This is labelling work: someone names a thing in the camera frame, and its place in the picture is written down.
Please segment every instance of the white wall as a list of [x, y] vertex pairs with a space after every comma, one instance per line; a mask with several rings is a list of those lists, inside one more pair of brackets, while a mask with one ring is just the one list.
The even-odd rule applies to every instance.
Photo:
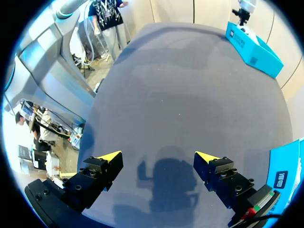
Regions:
[[[15, 113], [19, 109], [20, 105], [14, 109]], [[21, 172], [18, 145], [31, 148], [34, 137], [29, 133], [29, 126], [26, 123], [23, 126], [16, 124], [15, 116], [4, 110], [2, 110], [2, 123], [4, 146], [10, 167], [16, 172]]]

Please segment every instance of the beige wall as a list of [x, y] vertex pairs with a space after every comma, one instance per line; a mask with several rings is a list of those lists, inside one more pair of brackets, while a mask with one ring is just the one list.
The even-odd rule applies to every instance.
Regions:
[[153, 13], [150, 0], [131, 0], [127, 7], [120, 9], [124, 23], [130, 31], [131, 38], [146, 24], [153, 23]]
[[287, 101], [287, 107], [294, 140], [300, 139], [304, 137], [304, 85]]
[[288, 101], [290, 98], [296, 95], [297, 91], [304, 86], [304, 58], [302, 56], [299, 66], [293, 73], [292, 77], [282, 88], [285, 100]]
[[155, 22], [193, 22], [190, 0], [151, 0]]
[[226, 30], [230, 9], [230, 0], [196, 0], [195, 23]]
[[281, 88], [296, 70], [302, 57], [302, 51], [289, 28], [290, 27], [287, 26], [276, 13], [267, 44], [274, 50], [284, 64], [283, 69], [276, 77]]

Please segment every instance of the gray tabletop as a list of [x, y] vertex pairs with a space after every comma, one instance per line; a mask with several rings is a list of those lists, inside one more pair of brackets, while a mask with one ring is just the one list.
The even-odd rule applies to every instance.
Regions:
[[269, 150], [292, 141], [276, 80], [247, 66], [225, 32], [147, 25], [99, 88], [78, 158], [121, 150], [124, 168], [84, 215], [118, 228], [226, 227], [234, 212], [208, 192], [194, 152], [227, 156], [255, 187]]

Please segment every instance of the logo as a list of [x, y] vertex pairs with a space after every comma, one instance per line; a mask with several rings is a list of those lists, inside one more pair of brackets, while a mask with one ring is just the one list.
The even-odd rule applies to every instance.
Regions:
[[276, 172], [274, 189], [283, 189], [286, 184], [288, 171]]

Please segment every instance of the person in black shirt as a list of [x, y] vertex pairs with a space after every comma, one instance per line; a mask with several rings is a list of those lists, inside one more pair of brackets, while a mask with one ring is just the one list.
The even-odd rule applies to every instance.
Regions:
[[[29, 121], [27, 119], [25, 119], [20, 112], [16, 113], [15, 116], [15, 121], [17, 124], [19, 125], [23, 125], [24, 122], [27, 123], [27, 125], [29, 124]], [[39, 142], [39, 138], [40, 138], [40, 126], [37, 123], [33, 123], [33, 128], [32, 128], [33, 134], [34, 134], [34, 144], [36, 147], [37, 151], [50, 151], [51, 150], [51, 146], [48, 145], [46, 142]]]
[[122, 8], [128, 4], [127, 1], [122, 0], [94, 0], [89, 9], [89, 17], [93, 16], [94, 34], [100, 34], [99, 24], [114, 61], [119, 56], [118, 43], [121, 49], [127, 46], [124, 21], [118, 7]]

